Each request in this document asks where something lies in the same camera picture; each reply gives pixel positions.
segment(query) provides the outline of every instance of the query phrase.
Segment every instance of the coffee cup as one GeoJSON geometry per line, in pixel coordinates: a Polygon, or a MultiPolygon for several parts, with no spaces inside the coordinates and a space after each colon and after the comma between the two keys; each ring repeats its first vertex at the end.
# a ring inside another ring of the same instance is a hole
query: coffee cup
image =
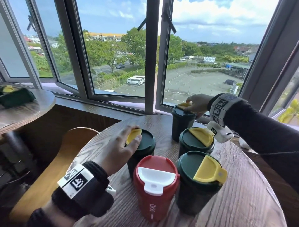
{"type": "Polygon", "coordinates": [[[212,153],[215,147],[214,133],[207,128],[191,127],[185,129],[179,137],[179,157],[188,151],[212,153]]]}
{"type": "Polygon", "coordinates": [[[138,163],[134,186],[141,214],[148,221],[157,222],[167,216],[179,178],[177,168],[168,158],[149,155],[138,163]]]}
{"type": "Polygon", "coordinates": [[[172,109],[172,139],[176,142],[179,141],[179,136],[182,131],[186,128],[193,126],[196,113],[184,111],[184,109],[189,106],[189,103],[181,103],[176,105],[172,109]]]}
{"type": "Polygon", "coordinates": [[[148,155],[153,155],[156,147],[155,137],[149,131],[144,129],[133,129],[128,136],[126,145],[128,145],[138,134],[142,135],[141,142],[136,152],[127,162],[131,179],[133,179],[133,172],[138,162],[148,155]]]}
{"type": "Polygon", "coordinates": [[[221,189],[227,171],[212,156],[189,151],[177,163],[180,186],[176,192],[176,203],[181,212],[198,214],[209,200],[221,189]]]}

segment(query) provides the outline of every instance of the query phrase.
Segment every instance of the parking lot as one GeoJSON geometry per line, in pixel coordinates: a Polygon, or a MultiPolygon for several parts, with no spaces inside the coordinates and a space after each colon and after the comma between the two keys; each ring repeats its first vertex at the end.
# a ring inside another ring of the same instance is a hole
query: parking lot
{"type": "MultiPolygon", "coordinates": [[[[241,82],[241,79],[221,72],[190,73],[196,69],[197,67],[192,66],[167,71],[164,102],[178,104],[185,101],[188,96],[199,93],[215,96],[229,91],[231,85],[224,84],[227,79],[241,82]]],[[[144,84],[140,86],[125,84],[114,90],[124,95],[144,96],[144,84]]]]}

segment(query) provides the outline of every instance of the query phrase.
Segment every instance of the wooden chair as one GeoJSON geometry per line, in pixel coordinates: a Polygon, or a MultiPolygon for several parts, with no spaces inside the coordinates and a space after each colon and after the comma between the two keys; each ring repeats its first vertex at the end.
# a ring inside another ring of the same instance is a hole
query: wooden chair
{"type": "Polygon", "coordinates": [[[99,132],[90,128],[74,128],[62,139],[60,150],[50,165],[17,202],[9,214],[12,222],[25,223],[35,209],[44,206],[79,151],[99,132]]]}

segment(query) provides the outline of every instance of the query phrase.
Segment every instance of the left hand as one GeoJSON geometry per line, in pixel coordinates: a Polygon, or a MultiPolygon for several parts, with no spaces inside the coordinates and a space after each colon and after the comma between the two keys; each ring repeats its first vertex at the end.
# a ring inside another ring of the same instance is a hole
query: left hand
{"type": "Polygon", "coordinates": [[[104,150],[93,160],[106,171],[108,176],[119,171],[137,150],[142,138],[141,135],[138,135],[125,147],[128,135],[131,130],[136,128],[139,126],[127,125],[116,138],[109,140],[104,150]]]}

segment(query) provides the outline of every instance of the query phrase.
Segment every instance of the lid flap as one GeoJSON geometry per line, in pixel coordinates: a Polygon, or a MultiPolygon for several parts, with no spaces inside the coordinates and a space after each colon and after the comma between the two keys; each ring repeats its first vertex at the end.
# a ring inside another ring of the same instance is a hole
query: lid flap
{"type": "Polygon", "coordinates": [[[136,136],[141,135],[142,129],[133,129],[130,134],[128,135],[126,145],[128,145],[130,142],[132,142],[133,139],[136,138],[136,136]]]}
{"type": "Polygon", "coordinates": [[[193,179],[204,183],[218,181],[220,184],[224,184],[226,177],[227,171],[220,166],[219,162],[206,155],[193,179]]]}
{"type": "Polygon", "coordinates": [[[191,104],[189,102],[183,102],[177,105],[178,108],[180,109],[185,109],[186,107],[191,106],[191,104]]]}
{"type": "Polygon", "coordinates": [[[144,191],[147,194],[161,196],[163,194],[163,188],[174,182],[176,174],[138,167],[138,176],[144,182],[144,191]]]}
{"type": "Polygon", "coordinates": [[[190,128],[189,132],[194,135],[200,142],[206,147],[209,147],[213,142],[213,136],[215,135],[211,130],[207,128],[190,128]]]}

